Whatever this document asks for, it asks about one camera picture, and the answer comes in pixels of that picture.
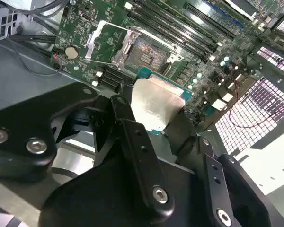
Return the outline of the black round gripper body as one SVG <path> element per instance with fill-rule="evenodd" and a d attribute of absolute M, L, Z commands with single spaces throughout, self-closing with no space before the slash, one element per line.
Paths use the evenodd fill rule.
<path fill-rule="evenodd" d="M 157 158 L 129 105 L 113 104 L 117 139 L 101 164 L 57 188 L 41 227 L 208 227 L 201 181 Z"/>

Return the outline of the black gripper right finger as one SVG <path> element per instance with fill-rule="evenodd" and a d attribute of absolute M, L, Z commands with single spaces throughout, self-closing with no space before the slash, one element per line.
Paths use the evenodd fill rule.
<path fill-rule="evenodd" d="M 179 112 L 186 141 L 178 162 L 198 180 L 200 227 L 284 227 L 284 217 L 230 155 L 217 157 L 208 139 L 197 135 Z"/>

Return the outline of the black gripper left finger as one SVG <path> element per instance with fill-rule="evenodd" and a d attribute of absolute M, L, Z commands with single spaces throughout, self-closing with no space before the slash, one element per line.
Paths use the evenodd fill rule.
<path fill-rule="evenodd" d="M 94 133 L 104 160 L 117 139 L 113 104 L 130 106 L 120 95 L 99 96 L 76 82 L 1 109 L 0 177 L 44 178 L 56 158 L 57 142 L 80 130 Z"/>

